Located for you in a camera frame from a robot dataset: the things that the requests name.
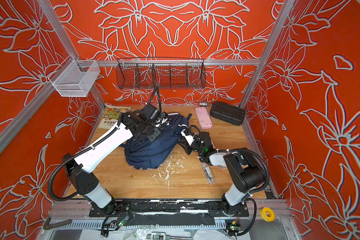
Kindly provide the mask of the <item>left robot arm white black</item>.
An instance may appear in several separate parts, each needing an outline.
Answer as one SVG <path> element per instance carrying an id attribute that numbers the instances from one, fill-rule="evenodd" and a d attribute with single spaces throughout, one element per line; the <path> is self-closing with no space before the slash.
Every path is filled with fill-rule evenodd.
<path id="1" fill-rule="evenodd" d="M 155 107 L 151 102 L 147 102 L 141 110 L 121 113 L 117 123 L 105 134 L 84 150 L 68 155 L 55 168 L 48 183 L 50 198 L 56 202 L 64 202 L 81 195 L 103 216 L 113 217 L 121 212 L 122 207 L 115 203 L 93 172 L 111 152 L 133 136 L 146 136 L 149 141 L 154 141 L 161 133 L 164 120 L 162 107 Z M 67 175 L 77 190 L 67 197 L 59 197 L 53 190 L 54 180 L 63 168 L 67 169 Z"/>

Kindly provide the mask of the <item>navy blue student backpack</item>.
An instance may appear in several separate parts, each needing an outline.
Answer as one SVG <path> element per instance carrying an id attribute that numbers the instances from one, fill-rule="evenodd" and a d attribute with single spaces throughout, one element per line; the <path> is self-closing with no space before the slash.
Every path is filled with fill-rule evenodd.
<path id="1" fill-rule="evenodd" d="M 162 124 L 161 133 L 153 141 L 144 135 L 136 135 L 124 145 L 128 165 L 139 170 L 157 169 L 169 156 L 189 127 L 192 114 L 186 117 L 179 113 L 170 113 Z"/>

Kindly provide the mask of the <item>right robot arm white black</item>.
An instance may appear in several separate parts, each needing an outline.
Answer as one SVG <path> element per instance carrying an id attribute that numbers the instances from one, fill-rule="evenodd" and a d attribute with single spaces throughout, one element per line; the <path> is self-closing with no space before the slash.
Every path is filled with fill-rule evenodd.
<path id="1" fill-rule="evenodd" d="M 254 151 L 247 148 L 216 149 L 210 134 L 200 131 L 194 125 L 181 131 L 178 144 L 187 155 L 196 152 L 199 161 L 207 166 L 227 168 L 233 184 L 222 195 L 221 205 L 224 214 L 228 216 L 235 215 L 240 205 L 269 185 L 269 169 L 262 157 Z"/>

